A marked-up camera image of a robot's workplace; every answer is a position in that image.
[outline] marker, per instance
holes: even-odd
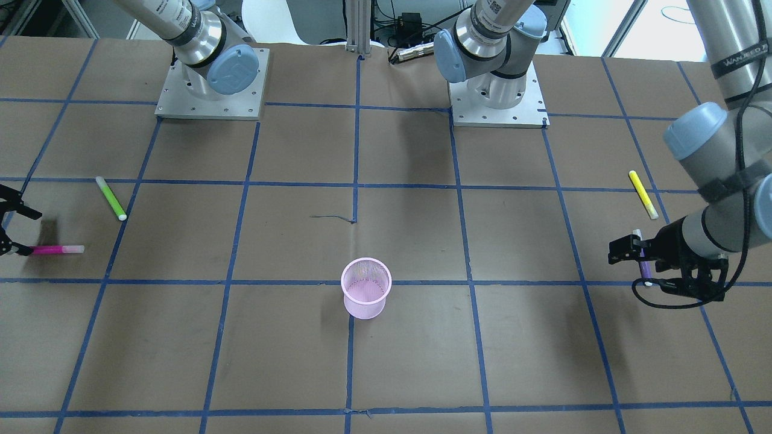
[[[118,202],[118,199],[115,198],[115,195],[113,194],[113,191],[110,190],[110,186],[107,185],[107,183],[104,181],[104,178],[101,176],[96,177],[96,184],[99,185],[100,190],[102,190],[102,194],[104,195],[104,198],[107,199],[107,201],[110,203],[110,206],[113,207],[113,212],[115,212],[115,216],[122,222],[126,219],[126,212],[124,209],[120,206],[120,203]]]
[[[33,255],[62,255],[64,253],[83,253],[84,246],[32,246]]]
[[[643,239],[643,234],[641,234],[640,229],[636,229],[632,231],[633,234],[637,235],[640,239]],[[648,267],[648,262],[640,262],[638,263],[638,268],[641,270],[641,277],[644,279],[651,279],[652,278],[652,269]],[[651,282],[644,282],[644,285],[647,287],[654,286],[654,283]]]
[[[635,171],[630,171],[628,176],[630,177],[630,181],[632,181],[633,187],[635,187],[635,190],[638,192],[638,197],[641,198],[643,207],[646,208],[646,212],[648,212],[648,217],[652,220],[659,219],[659,214],[657,214],[657,210],[654,208],[654,204],[652,204],[652,200],[649,198],[646,189],[643,188],[643,184],[641,183],[638,174],[635,173]]]

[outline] grid square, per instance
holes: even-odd
[[[345,46],[265,45],[271,49],[266,101],[354,104],[357,57]]]
[[[395,280],[466,280],[458,203],[453,190],[360,188],[351,259],[378,258]]]
[[[112,184],[118,201],[129,203],[133,184]],[[0,276],[42,278],[104,277],[120,229],[96,182],[32,182],[24,201],[43,213],[40,220],[15,215],[8,235],[26,246],[83,245],[80,255],[3,256]]]
[[[692,84],[692,88],[697,92],[701,103],[712,101],[726,109],[721,89],[716,79],[713,78],[713,72],[708,63],[681,62],[681,67]]]
[[[116,417],[116,418],[67,418],[62,434],[84,432],[109,432],[110,434],[190,434],[198,432],[201,418],[186,417]]]
[[[0,176],[27,176],[62,104],[0,102]]]
[[[577,280],[556,192],[464,191],[475,280]]]
[[[462,184],[555,186],[541,130],[459,127],[453,135]]]
[[[698,310],[652,309],[629,287],[592,287],[590,293],[621,402],[729,398],[731,388]],[[673,302],[658,287],[642,289],[642,295]]]
[[[203,407],[222,291],[108,286],[69,409]]]
[[[243,181],[254,137],[243,120],[164,120],[144,177]]]
[[[662,194],[662,201],[668,210],[671,221],[676,221],[685,215],[701,211],[706,207],[705,201],[699,195],[676,195]],[[749,251],[748,260],[745,263],[743,274],[740,275],[740,282],[772,282],[772,267],[770,267],[770,256],[772,256],[772,243],[758,246]],[[740,261],[740,254],[736,253],[730,256],[729,275],[734,274],[734,270]]]
[[[518,434],[597,434],[619,430],[617,416],[613,411],[591,412],[538,412],[538,413],[493,413],[494,430],[511,430],[517,427]]]
[[[391,288],[378,318],[356,323],[351,396],[356,409],[481,405],[469,288]]]
[[[100,39],[73,98],[158,101],[170,62],[163,41]]]
[[[640,229],[645,239],[653,238],[665,225],[664,219],[652,221],[634,192],[564,192],[563,195],[584,277],[630,282],[640,277],[638,264],[632,261],[608,265],[608,244],[631,234],[633,229]],[[649,196],[656,204],[654,195]]]
[[[253,181],[353,181],[353,110],[269,106],[263,113]]]
[[[359,182],[455,184],[448,114],[362,110]]]
[[[770,303],[768,287],[736,287],[722,303],[705,307],[743,400],[772,401]]]
[[[5,82],[0,97],[67,98],[93,42],[9,36],[0,50],[0,77]],[[23,79],[14,83],[11,77]]]
[[[372,419],[356,415],[351,418],[351,434],[469,434],[485,431],[485,415],[482,413],[376,415]]]
[[[70,104],[35,176],[136,178],[155,124],[153,107]]]
[[[533,65],[551,113],[621,115],[599,58],[539,55]],[[570,80],[566,71],[571,71]]]
[[[254,434],[291,432],[292,434],[340,434],[343,416],[209,416],[208,434]]]
[[[99,285],[0,286],[0,411],[61,409],[97,292]]]
[[[350,188],[251,187],[236,279],[337,280],[354,259]]]
[[[212,409],[342,408],[347,345],[339,287],[233,286]]]
[[[547,136],[564,187],[632,188],[630,170],[651,187],[624,120],[553,117]]]
[[[0,432],[13,434],[50,434],[56,426],[56,419],[3,418],[0,419]]]
[[[491,405],[611,403],[580,287],[477,286],[477,303]]]
[[[772,432],[772,408],[745,408],[755,432]]]
[[[622,417],[625,419],[625,431],[628,434],[747,432],[739,409],[624,410]]]
[[[112,277],[224,279],[241,194],[235,185],[142,185]]]
[[[665,190],[696,190],[694,181],[689,177],[681,164],[673,157],[672,152],[662,139],[665,129],[672,122],[669,120],[636,120],[630,121],[638,138],[638,144],[646,158],[649,170],[652,172],[657,188]]]
[[[450,107],[448,82],[434,57],[388,64],[388,48],[372,47],[361,62],[361,103],[379,107]]]
[[[680,117],[696,106],[675,62],[605,61],[628,116]]]

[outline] green marker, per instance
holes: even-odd
[[[96,177],[96,184],[99,185],[100,190],[102,190],[102,194],[104,195],[105,199],[110,203],[110,206],[113,207],[113,212],[115,212],[115,216],[122,222],[126,219],[126,212],[124,209],[120,206],[120,203],[118,202],[118,199],[115,198],[115,195],[113,194],[113,191],[110,190],[110,186],[107,185],[107,183],[104,181],[104,178],[101,176]]]

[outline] blue grid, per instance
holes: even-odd
[[[5,40],[7,37],[0,40],[0,47],[5,43]],[[96,41],[91,46],[91,49],[86,57],[86,60],[83,63],[83,66],[80,70],[80,73],[78,77],[76,78],[76,82],[73,84],[73,88],[71,89],[67,99],[65,100],[44,100],[44,99],[22,99],[22,98],[0,98],[0,101],[10,101],[10,102],[25,102],[25,103],[62,103],[63,108],[59,113],[59,116],[57,117],[56,122],[54,123],[52,130],[49,133],[49,136],[46,138],[46,142],[43,144],[38,157],[36,158],[35,163],[33,163],[33,166],[29,170],[29,174],[25,178],[13,178],[13,177],[0,177],[0,181],[23,181],[24,186],[26,187],[28,183],[32,182],[92,182],[93,180],[90,178],[34,178],[32,175],[36,169],[37,164],[39,163],[40,159],[44,155],[47,145],[51,140],[51,137],[54,135],[56,131],[56,127],[58,126],[59,122],[61,121],[61,118],[63,116],[63,113],[67,107],[67,105],[71,103],[107,103],[107,104],[139,104],[139,105],[155,105],[155,102],[150,101],[109,101],[109,100],[72,100],[72,95],[75,92],[75,89],[77,87],[78,82],[80,81],[80,77],[83,75],[84,70],[86,69],[88,62],[90,60],[91,54],[93,53],[94,47],[96,46]],[[232,255],[229,262],[229,269],[228,269],[228,275],[225,279],[225,282],[222,280],[117,280],[117,279],[111,279],[110,278],[110,272],[113,267],[114,260],[117,255],[117,251],[120,248],[120,242],[124,236],[124,232],[126,229],[127,222],[123,222],[121,224],[120,230],[118,232],[116,241],[113,245],[113,251],[110,255],[110,261],[107,265],[107,269],[105,271],[105,274],[102,279],[46,279],[46,278],[0,278],[0,283],[11,283],[11,282],[20,282],[20,283],[41,283],[41,282],[48,282],[48,283],[60,283],[60,284],[82,284],[82,283],[91,283],[91,284],[99,284],[100,290],[97,294],[96,301],[94,304],[94,308],[90,317],[90,321],[88,323],[88,327],[86,329],[86,333],[83,339],[83,344],[81,347],[81,350],[79,352],[78,359],[76,361],[75,368],[73,369],[73,375],[71,377],[62,408],[58,412],[0,412],[0,418],[57,418],[56,427],[54,430],[54,433],[57,434],[60,432],[63,420],[65,418],[71,418],[71,417],[81,417],[81,418],[95,418],[95,417],[201,417],[201,426],[200,426],[200,433],[204,433],[206,430],[206,423],[208,418],[210,417],[226,417],[226,416],[235,416],[235,415],[254,415],[254,416],[272,416],[272,415],[341,415],[345,418],[345,433],[349,434],[350,432],[350,418],[352,414],[371,414],[371,415],[387,415],[387,414],[435,414],[435,413],[483,413],[486,417],[486,428],[488,433],[493,433],[493,423],[491,415],[493,413],[497,412],[578,412],[578,411],[615,411],[615,414],[617,416],[618,424],[620,432],[625,432],[625,426],[624,422],[621,417],[621,410],[627,410],[627,409],[697,409],[697,408],[738,408],[743,416],[743,420],[746,423],[748,432],[752,433],[753,429],[750,426],[750,421],[747,418],[747,414],[745,412],[745,408],[749,407],[772,407],[772,401],[743,401],[740,399],[740,394],[737,391],[734,381],[732,379],[730,370],[726,364],[726,360],[724,359],[723,353],[720,349],[718,340],[716,338],[716,335],[713,333],[713,328],[709,322],[709,318],[707,316],[707,312],[705,312],[704,309],[702,309],[702,315],[703,319],[706,323],[707,330],[709,332],[709,335],[711,337],[711,340],[714,344],[714,347],[716,349],[717,356],[723,366],[723,369],[726,373],[727,380],[730,384],[730,387],[733,389],[733,393],[735,396],[735,400],[730,401],[710,401],[710,402],[643,402],[643,403],[624,403],[619,402],[614,381],[613,381],[613,375],[611,372],[611,367],[608,363],[608,358],[606,357],[603,340],[600,332],[600,328],[597,322],[597,319],[594,315],[594,308],[592,306],[592,299],[588,291],[588,287],[590,285],[592,286],[627,286],[629,282],[620,282],[620,281],[592,281],[592,280],[586,280],[584,278],[584,273],[581,268],[581,261],[578,256],[577,246],[576,242],[574,240],[572,228],[571,228],[571,221],[569,212],[567,209],[567,206],[564,201],[563,192],[633,192],[632,188],[568,188],[568,187],[562,187],[560,185],[560,180],[557,176],[557,167],[554,162],[554,158],[551,152],[549,139],[547,136],[547,130],[542,129],[544,144],[547,149],[547,154],[550,159],[550,166],[553,171],[553,176],[555,180],[555,187],[533,187],[533,186],[496,186],[496,185],[463,185],[461,183],[460,174],[459,174],[459,162],[458,162],[458,156],[456,154],[455,149],[455,137],[453,134],[453,125],[452,125],[452,116],[449,116],[449,126],[450,126],[450,133],[451,133],[451,146],[452,146],[452,153],[453,153],[453,164],[454,164],[454,170],[455,170],[455,185],[420,185],[420,184],[360,184],[358,182],[358,124],[359,124],[359,113],[360,110],[397,110],[397,111],[436,111],[436,112],[443,112],[450,115],[450,110],[447,108],[402,108],[402,107],[377,107],[377,106],[362,106],[360,105],[360,74],[361,74],[361,63],[362,58],[357,59],[357,101],[355,105],[334,105],[334,104],[305,104],[305,103],[266,103],[266,105],[274,105],[274,106],[289,106],[289,107],[328,107],[328,108],[347,108],[347,109],[355,109],[356,110],[356,129],[357,133],[355,134],[355,144],[354,144],[354,181],[351,184],[347,183],[301,183],[301,182],[264,182],[264,181],[251,181],[251,172],[252,172],[252,163],[255,158],[256,154],[256,147],[258,142],[258,136],[259,136],[259,123],[256,125],[255,135],[252,143],[252,152],[250,155],[250,162],[248,166],[248,171],[245,176],[244,181],[195,181],[195,180],[164,180],[164,179],[144,179],[144,171],[147,167],[147,163],[150,159],[151,152],[153,150],[153,146],[158,134],[158,131],[161,127],[161,120],[158,120],[156,127],[154,129],[153,136],[151,138],[151,142],[148,145],[147,152],[145,154],[145,158],[143,161],[143,164],[141,166],[139,175],[136,179],[110,179],[110,182],[118,182],[118,183],[131,183],[134,184],[134,190],[132,192],[131,199],[129,201],[129,204],[127,206],[127,211],[130,213],[131,209],[134,206],[135,199],[137,197],[138,190],[142,184],[194,184],[194,185],[241,185],[243,187],[242,190],[242,200],[239,207],[239,218],[236,224],[235,233],[234,233],[234,243],[233,243],[233,249],[232,249]],[[664,214],[665,220],[669,222],[669,218],[666,214],[664,204],[662,202],[661,193],[672,193],[672,194],[690,194],[693,195],[696,192],[692,190],[667,190],[667,189],[658,189],[656,187],[656,183],[654,182],[654,179],[652,177],[652,174],[650,170],[648,169],[648,164],[646,163],[646,160],[644,158],[644,155],[642,153],[642,149],[640,148],[640,145],[638,143],[637,137],[635,136],[635,131],[630,123],[630,120],[636,119],[636,120],[673,120],[673,118],[668,117],[631,117],[628,116],[625,112],[625,108],[621,102],[621,98],[619,96],[619,93],[616,89],[616,86],[614,84],[614,80],[611,77],[611,74],[608,70],[608,67],[606,66],[606,63],[603,59],[601,59],[603,62],[604,69],[607,73],[609,82],[611,84],[611,87],[615,93],[615,96],[617,98],[617,101],[619,103],[619,107],[621,109],[621,112],[623,113],[622,116],[616,116],[616,115],[587,115],[587,114],[559,114],[559,113],[550,113],[549,115],[555,116],[555,117],[597,117],[597,118],[611,118],[611,119],[624,119],[628,125],[628,129],[630,131],[630,134],[633,138],[633,141],[635,142],[635,146],[638,150],[638,154],[642,160],[642,163],[644,165],[644,168],[646,170],[646,174],[649,178],[649,181],[651,182],[652,188],[649,189],[650,192],[654,193],[659,204],[660,208]],[[699,98],[696,95],[696,92],[692,86],[692,84],[689,82],[688,77],[686,76],[682,66],[679,63],[679,69],[683,75],[683,78],[686,81],[686,84],[689,86],[690,90],[692,91],[692,94],[694,95],[697,103],[699,103]],[[476,335],[476,346],[478,351],[478,360],[479,360],[479,369],[480,369],[480,378],[481,378],[481,388],[482,388],[482,396],[483,396],[483,406],[469,406],[469,407],[458,407],[458,408],[434,408],[434,407],[420,407],[420,408],[375,408],[375,409],[368,409],[367,411],[354,411],[351,410],[351,390],[352,390],[352,383],[353,383],[353,370],[354,370],[354,319],[350,317],[349,325],[348,325],[348,346],[347,346],[347,399],[346,399],[346,408],[345,409],[220,409],[220,410],[211,410],[209,407],[211,405],[211,398],[212,398],[212,391],[215,386],[215,378],[216,378],[216,369],[218,364],[218,357],[219,357],[219,348],[222,344],[222,333],[225,326],[225,317],[227,314],[227,308],[228,308],[228,301],[229,301],[229,288],[232,285],[338,285],[339,282],[333,281],[333,280],[235,280],[232,278],[233,273],[233,267],[235,264],[236,255],[238,252],[238,244],[239,244],[239,237],[240,237],[240,229],[241,224],[243,220],[243,213],[245,209],[245,203],[248,196],[248,191],[250,186],[254,185],[282,185],[282,186],[314,186],[314,187],[331,187],[331,188],[352,188],[354,190],[354,210],[353,210],[353,221],[356,221],[357,218],[357,190],[359,188],[447,188],[451,189],[454,188],[457,191],[458,195],[458,201],[459,201],[459,218],[461,219],[461,227],[462,227],[462,240],[464,243],[464,253],[465,253],[465,261],[466,261],[466,272],[467,272],[467,280],[398,280],[394,281],[394,285],[431,285],[431,286],[443,286],[443,285],[468,285],[469,291],[470,291],[470,298],[472,303],[472,314],[473,314],[473,320],[474,320],[474,326],[475,326],[475,335]],[[560,199],[560,205],[563,210],[564,214],[564,220],[566,223],[566,227],[569,233],[569,237],[571,239],[571,246],[574,253],[574,259],[576,261],[577,265],[577,271],[579,272],[580,279],[579,280],[558,280],[558,281],[519,281],[519,280],[474,280],[472,278],[472,270],[470,266],[470,256],[469,256],[469,244],[468,239],[466,237],[466,219],[464,215],[464,206],[463,206],[463,191],[465,190],[476,190],[476,189],[489,189],[489,190],[535,190],[535,191],[554,191],[558,194],[558,197]],[[205,405],[202,410],[167,410],[167,411],[151,411],[151,410],[143,410],[143,409],[137,409],[137,410],[112,410],[112,411],[71,411],[68,409],[69,407],[69,400],[72,397],[72,393],[75,388],[75,384],[78,378],[78,374],[80,373],[80,368],[83,363],[83,359],[85,357],[86,349],[90,340],[90,335],[93,330],[93,326],[95,324],[97,314],[99,312],[101,300],[104,295],[104,291],[108,284],[140,284],[140,285],[146,285],[146,284],[157,284],[157,285],[223,285],[225,284],[225,289],[223,293],[223,301],[222,301],[222,312],[220,316],[220,321],[218,324],[218,333],[217,333],[217,340],[215,343],[215,350],[212,357],[212,367],[210,370],[209,380],[208,380],[208,387],[207,392],[205,396]],[[585,301],[587,303],[588,313],[590,314],[595,336],[598,341],[598,349],[601,354],[601,359],[604,364],[604,369],[607,375],[608,383],[609,383],[609,391],[612,398],[611,404],[600,404],[600,405],[511,405],[511,406],[491,406],[489,403],[488,398],[488,390],[487,390],[487,380],[486,380],[486,373],[485,373],[485,360],[484,360],[484,354],[483,354],[483,343],[482,343],[482,335],[480,333],[479,328],[479,313],[477,309],[476,304],[476,286],[486,286],[486,285],[510,285],[510,286],[576,286],[576,287],[582,287],[582,290],[584,292]],[[738,286],[742,287],[772,287],[771,282],[743,282],[738,283]]]

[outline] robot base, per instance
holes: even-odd
[[[528,67],[528,87],[523,99],[510,109],[484,106],[478,95],[466,86],[466,81],[450,83],[453,124],[460,127],[541,128],[550,124],[541,87],[533,64]]]
[[[155,107],[156,116],[171,119],[260,120],[270,50],[254,50],[260,61],[257,77],[249,87],[233,95],[215,94],[203,79],[199,83],[191,83],[186,77],[187,68],[178,60],[174,66],[169,67],[164,89]],[[200,77],[195,72],[189,73],[193,79]],[[199,94],[192,91],[192,88],[202,86],[207,87],[208,91]]]

